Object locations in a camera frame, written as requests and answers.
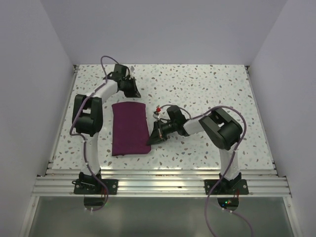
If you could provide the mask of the purple cloth mat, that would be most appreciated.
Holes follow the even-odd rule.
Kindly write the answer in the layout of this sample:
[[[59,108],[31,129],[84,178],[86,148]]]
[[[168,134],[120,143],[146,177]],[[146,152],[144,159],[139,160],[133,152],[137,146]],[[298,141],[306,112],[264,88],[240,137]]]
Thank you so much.
[[[121,102],[112,105],[112,155],[144,155],[151,151],[147,145],[149,130],[146,105],[139,102]]]

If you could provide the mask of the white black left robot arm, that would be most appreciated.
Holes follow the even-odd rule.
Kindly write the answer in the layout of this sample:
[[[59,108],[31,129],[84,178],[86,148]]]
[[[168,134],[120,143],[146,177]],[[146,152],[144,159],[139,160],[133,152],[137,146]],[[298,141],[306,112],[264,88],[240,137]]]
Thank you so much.
[[[103,127],[103,104],[119,91],[123,92],[126,98],[141,97],[130,69],[116,63],[114,70],[105,74],[102,83],[91,93],[75,96],[70,135],[83,139],[84,165],[79,173],[77,186],[85,185],[92,194],[99,193],[103,187],[98,160],[98,135]]]

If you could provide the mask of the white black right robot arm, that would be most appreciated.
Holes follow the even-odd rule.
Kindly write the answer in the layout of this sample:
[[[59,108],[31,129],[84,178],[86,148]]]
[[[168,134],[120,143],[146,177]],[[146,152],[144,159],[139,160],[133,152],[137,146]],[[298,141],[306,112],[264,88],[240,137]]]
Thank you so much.
[[[219,149],[221,170],[218,186],[222,192],[231,194],[237,189],[237,183],[241,180],[237,149],[245,136],[246,124],[241,127],[225,109],[232,110],[245,122],[238,111],[228,106],[216,106],[204,114],[186,118],[182,114],[184,109],[176,105],[168,105],[168,119],[160,118],[161,108],[157,108],[154,112],[156,121],[147,145],[162,143],[174,132],[185,137],[205,132],[213,145]]]

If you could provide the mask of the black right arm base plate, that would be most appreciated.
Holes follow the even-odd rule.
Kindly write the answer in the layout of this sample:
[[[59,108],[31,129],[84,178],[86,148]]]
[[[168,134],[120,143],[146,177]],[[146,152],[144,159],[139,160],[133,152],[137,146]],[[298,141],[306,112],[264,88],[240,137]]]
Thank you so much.
[[[206,179],[204,180],[204,189],[205,194],[208,195],[209,192],[211,195],[248,195],[249,189],[248,184],[245,179],[241,179],[239,181],[229,181],[226,182],[224,179],[216,185],[219,179]]]

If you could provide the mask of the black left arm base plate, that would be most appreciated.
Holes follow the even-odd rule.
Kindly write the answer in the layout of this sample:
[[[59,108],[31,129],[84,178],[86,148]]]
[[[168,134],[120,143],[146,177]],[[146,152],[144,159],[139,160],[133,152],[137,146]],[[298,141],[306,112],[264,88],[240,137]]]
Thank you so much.
[[[108,188],[107,194],[116,195],[118,191],[119,181],[117,179],[102,179],[103,184]],[[79,179],[72,181],[74,194],[76,195],[100,195],[105,194],[106,189],[96,180],[92,184],[81,182]]]

